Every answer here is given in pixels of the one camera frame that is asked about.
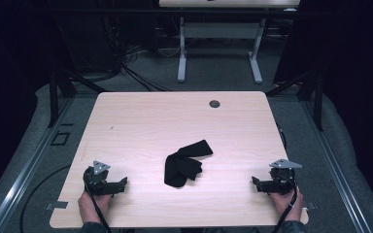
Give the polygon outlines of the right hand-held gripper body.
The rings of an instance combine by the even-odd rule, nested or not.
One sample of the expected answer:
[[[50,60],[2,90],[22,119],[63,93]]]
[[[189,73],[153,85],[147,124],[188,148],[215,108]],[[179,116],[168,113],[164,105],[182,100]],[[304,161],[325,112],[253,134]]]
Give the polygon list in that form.
[[[272,179],[269,193],[287,194],[295,186],[295,170],[301,169],[302,165],[287,159],[279,159],[269,164]]]

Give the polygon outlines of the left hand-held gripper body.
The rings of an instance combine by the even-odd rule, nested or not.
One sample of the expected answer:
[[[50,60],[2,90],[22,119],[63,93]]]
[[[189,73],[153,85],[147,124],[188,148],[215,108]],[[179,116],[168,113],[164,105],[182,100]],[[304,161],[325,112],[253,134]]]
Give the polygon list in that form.
[[[95,196],[113,194],[112,186],[107,183],[109,165],[96,161],[89,166],[83,175],[85,191]]]

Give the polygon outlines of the black sock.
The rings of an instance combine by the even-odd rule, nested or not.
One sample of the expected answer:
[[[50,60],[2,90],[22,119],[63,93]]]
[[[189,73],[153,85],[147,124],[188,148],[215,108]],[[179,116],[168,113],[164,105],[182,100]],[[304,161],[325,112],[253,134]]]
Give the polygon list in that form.
[[[165,160],[164,183],[172,187],[183,187],[187,180],[194,181],[202,172],[202,163],[196,157],[212,155],[206,140],[182,147]]]

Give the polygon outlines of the person's right hand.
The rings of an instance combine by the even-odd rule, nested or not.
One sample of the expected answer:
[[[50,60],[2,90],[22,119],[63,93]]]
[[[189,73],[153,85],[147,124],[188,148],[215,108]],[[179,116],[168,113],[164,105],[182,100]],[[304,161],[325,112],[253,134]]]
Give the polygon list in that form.
[[[282,216],[290,205],[294,191],[287,193],[285,195],[280,195],[279,193],[271,193],[270,197],[274,201],[277,212]],[[292,204],[292,208],[285,217],[285,220],[301,220],[303,208],[303,194],[297,191],[296,201]]]

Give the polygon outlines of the person's left hand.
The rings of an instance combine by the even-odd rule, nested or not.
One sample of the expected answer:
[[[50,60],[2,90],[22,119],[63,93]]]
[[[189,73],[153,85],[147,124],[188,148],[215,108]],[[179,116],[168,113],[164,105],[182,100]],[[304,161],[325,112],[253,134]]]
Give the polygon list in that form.
[[[78,199],[82,222],[101,223],[101,218],[97,214],[95,206],[98,206],[101,213],[105,215],[108,212],[111,198],[111,195],[94,196],[93,198],[90,198],[89,194],[84,191]]]

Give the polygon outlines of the black metal stand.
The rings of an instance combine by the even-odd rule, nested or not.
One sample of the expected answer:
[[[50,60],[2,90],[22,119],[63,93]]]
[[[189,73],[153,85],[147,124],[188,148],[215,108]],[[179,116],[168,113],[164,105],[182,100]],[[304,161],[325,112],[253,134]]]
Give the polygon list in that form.
[[[106,92],[105,88],[85,79],[78,73],[63,69],[53,71],[49,82],[51,107],[49,128],[53,127],[59,118],[58,91],[61,91],[66,98],[74,98],[77,94],[72,81],[81,83],[97,93]]]
[[[277,87],[266,92],[268,97],[275,96],[291,86],[300,83],[300,88],[296,93],[299,101],[309,101],[314,98],[313,122],[322,131],[322,100],[323,100],[323,77],[319,70],[308,71],[295,79],[283,82]]]

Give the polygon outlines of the white desk with metal legs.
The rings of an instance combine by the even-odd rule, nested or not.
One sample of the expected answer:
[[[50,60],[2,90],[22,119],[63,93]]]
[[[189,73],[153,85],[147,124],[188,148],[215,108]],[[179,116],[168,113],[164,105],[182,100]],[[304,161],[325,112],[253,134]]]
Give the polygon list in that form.
[[[171,10],[261,10],[271,13],[273,10],[296,10],[300,0],[159,0],[159,6]],[[257,63],[257,54],[264,34],[266,19],[257,19],[255,22],[222,22],[219,19],[192,22],[180,17],[180,62],[178,82],[186,80],[187,51],[186,38],[190,39],[253,39],[253,50],[248,52],[254,82],[262,83]]]

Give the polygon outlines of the aluminium floor rail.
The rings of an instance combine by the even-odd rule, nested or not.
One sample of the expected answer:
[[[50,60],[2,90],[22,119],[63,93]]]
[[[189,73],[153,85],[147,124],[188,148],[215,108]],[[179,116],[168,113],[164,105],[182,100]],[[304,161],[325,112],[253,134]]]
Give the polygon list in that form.
[[[327,167],[330,176],[335,183],[337,191],[344,203],[348,215],[356,229],[357,233],[373,233],[368,221],[366,220],[356,196],[351,190],[346,177],[335,157],[333,149],[327,141],[325,133],[315,124],[313,110],[308,102],[301,101],[300,105],[308,118],[308,122],[313,128],[313,131],[318,138],[318,141],[323,150],[323,160]]]
[[[0,233],[63,233],[50,227],[52,211],[71,162],[70,144],[79,125],[73,120],[77,101],[60,105],[51,128],[49,103],[41,100],[0,180]]]

